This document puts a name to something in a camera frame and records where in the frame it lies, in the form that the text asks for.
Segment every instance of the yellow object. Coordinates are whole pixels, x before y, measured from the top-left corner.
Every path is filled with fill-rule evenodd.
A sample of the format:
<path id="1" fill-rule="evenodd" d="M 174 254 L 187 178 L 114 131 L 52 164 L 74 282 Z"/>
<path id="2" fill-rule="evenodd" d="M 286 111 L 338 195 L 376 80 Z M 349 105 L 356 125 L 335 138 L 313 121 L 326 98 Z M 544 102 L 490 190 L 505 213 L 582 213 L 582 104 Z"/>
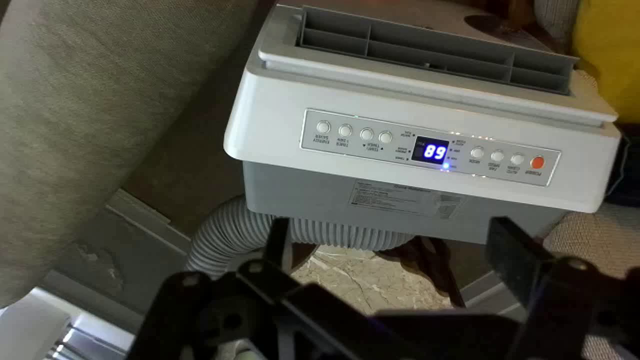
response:
<path id="1" fill-rule="evenodd" d="M 574 52 L 619 121 L 640 123 L 640 0 L 582 0 Z"/>

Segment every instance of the vent grille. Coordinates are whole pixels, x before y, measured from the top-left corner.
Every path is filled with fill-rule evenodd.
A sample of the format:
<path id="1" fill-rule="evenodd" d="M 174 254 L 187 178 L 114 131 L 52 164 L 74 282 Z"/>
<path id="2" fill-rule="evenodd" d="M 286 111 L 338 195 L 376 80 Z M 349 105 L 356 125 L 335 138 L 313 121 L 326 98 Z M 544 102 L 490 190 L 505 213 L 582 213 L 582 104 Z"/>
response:
<path id="1" fill-rule="evenodd" d="M 576 57 L 307 7 L 299 46 L 507 86 L 571 94 Z"/>

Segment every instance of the portable air conditioner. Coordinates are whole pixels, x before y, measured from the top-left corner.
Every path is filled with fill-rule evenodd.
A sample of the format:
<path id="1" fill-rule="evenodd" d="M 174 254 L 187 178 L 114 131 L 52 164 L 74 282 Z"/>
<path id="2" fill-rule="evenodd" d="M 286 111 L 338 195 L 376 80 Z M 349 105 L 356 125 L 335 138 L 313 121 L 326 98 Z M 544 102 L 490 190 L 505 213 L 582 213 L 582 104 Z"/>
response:
<path id="1" fill-rule="evenodd" d="M 420 3 L 458 34 L 341 2 L 271 11 L 225 138 L 249 208 L 465 241 L 485 241 L 493 216 L 540 235 L 567 209 L 597 212 L 620 133 L 576 57 Z"/>

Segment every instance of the digital display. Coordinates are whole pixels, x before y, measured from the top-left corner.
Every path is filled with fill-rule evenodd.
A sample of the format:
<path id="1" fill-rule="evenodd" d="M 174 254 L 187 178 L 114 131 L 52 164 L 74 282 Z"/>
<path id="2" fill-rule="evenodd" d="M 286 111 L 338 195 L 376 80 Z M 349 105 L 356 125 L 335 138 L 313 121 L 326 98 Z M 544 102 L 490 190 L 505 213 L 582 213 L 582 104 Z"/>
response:
<path id="1" fill-rule="evenodd" d="M 418 136 L 412 160 L 431 162 L 431 164 L 445 164 L 446 154 L 449 154 L 446 139 Z"/>

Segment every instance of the control panel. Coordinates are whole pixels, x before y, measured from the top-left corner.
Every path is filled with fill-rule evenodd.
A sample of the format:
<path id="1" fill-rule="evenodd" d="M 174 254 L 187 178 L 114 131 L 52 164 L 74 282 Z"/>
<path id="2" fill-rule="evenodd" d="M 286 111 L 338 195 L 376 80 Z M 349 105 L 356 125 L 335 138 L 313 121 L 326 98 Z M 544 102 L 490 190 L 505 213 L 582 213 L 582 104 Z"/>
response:
<path id="1" fill-rule="evenodd" d="M 554 147 L 326 109 L 307 111 L 302 147 L 535 185 L 549 185 L 561 162 Z"/>

